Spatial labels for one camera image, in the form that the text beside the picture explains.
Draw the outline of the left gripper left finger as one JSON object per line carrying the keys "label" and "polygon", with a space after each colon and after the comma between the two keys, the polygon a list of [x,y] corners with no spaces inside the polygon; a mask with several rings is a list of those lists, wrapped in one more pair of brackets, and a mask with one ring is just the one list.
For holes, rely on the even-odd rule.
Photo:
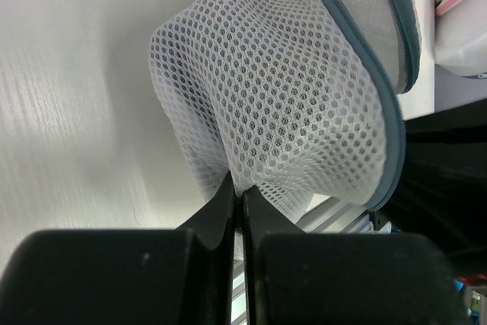
{"label": "left gripper left finger", "polygon": [[228,324],[230,176],[175,229],[37,231],[1,279],[3,324]]}

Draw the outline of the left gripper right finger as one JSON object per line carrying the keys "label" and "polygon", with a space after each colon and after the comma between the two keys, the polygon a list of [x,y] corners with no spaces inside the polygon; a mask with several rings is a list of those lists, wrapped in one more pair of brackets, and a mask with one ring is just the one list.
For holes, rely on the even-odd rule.
{"label": "left gripper right finger", "polygon": [[242,197],[250,324],[466,324],[443,253],[416,234],[307,234]]}

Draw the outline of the white mesh bag blue trim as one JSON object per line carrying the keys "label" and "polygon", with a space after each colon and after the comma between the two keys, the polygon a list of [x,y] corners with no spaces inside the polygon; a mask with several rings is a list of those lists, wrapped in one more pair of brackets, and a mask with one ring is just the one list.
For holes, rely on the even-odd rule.
{"label": "white mesh bag blue trim", "polygon": [[392,196],[420,54],[413,0],[195,0],[148,63],[203,197],[230,174],[297,221],[316,194],[372,210]]}

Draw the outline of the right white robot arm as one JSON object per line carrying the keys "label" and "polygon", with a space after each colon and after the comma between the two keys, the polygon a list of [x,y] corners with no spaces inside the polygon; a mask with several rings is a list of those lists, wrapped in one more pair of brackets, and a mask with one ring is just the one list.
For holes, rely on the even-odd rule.
{"label": "right white robot arm", "polygon": [[485,100],[406,121],[403,172],[380,211],[432,241],[454,276],[486,278]]}

